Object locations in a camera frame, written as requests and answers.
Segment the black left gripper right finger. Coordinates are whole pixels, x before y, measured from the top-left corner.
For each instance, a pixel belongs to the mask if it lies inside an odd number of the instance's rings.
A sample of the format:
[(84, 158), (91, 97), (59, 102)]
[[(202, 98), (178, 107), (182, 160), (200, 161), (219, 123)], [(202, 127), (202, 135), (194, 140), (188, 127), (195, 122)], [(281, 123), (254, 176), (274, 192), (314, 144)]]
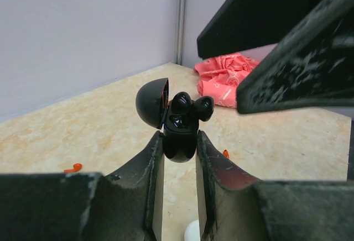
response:
[(263, 181), (197, 135), (201, 240), (352, 240), (352, 181)]

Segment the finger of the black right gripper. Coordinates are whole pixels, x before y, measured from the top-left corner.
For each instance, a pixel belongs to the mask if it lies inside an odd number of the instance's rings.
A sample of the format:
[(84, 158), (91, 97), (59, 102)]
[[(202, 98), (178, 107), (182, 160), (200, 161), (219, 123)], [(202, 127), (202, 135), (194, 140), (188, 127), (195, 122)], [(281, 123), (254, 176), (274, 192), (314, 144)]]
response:
[(353, 0), (322, 0), (236, 91), (240, 114), (353, 106)]
[(226, 0), (197, 37), (202, 59), (281, 41), (322, 0)]

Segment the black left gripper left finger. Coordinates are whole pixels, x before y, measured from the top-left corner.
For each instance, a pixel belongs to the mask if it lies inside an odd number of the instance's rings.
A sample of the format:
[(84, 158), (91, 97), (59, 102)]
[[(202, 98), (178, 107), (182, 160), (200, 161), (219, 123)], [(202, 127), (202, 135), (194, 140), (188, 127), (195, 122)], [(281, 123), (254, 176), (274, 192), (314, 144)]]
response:
[(161, 240), (163, 138), (116, 171), (3, 174), (2, 240)]

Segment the white earbud charging case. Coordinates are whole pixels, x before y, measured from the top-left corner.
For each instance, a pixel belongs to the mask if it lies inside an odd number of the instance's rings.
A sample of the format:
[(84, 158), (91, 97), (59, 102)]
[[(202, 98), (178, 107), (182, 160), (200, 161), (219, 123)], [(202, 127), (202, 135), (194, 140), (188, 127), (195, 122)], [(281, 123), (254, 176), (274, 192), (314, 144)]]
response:
[(188, 224), (184, 232), (184, 241), (200, 241), (200, 229), (198, 219)]

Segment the black earbud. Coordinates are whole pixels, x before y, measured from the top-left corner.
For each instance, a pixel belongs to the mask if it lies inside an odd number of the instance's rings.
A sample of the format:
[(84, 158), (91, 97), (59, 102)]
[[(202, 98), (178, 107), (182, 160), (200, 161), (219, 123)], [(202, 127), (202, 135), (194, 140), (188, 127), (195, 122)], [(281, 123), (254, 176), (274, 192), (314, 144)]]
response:
[(214, 112), (214, 99), (210, 96), (203, 96), (198, 98), (192, 104), (193, 115), (203, 122), (207, 122), (212, 117)]
[(177, 93), (171, 101), (171, 111), (174, 114), (186, 114), (192, 105), (192, 100), (187, 92)]

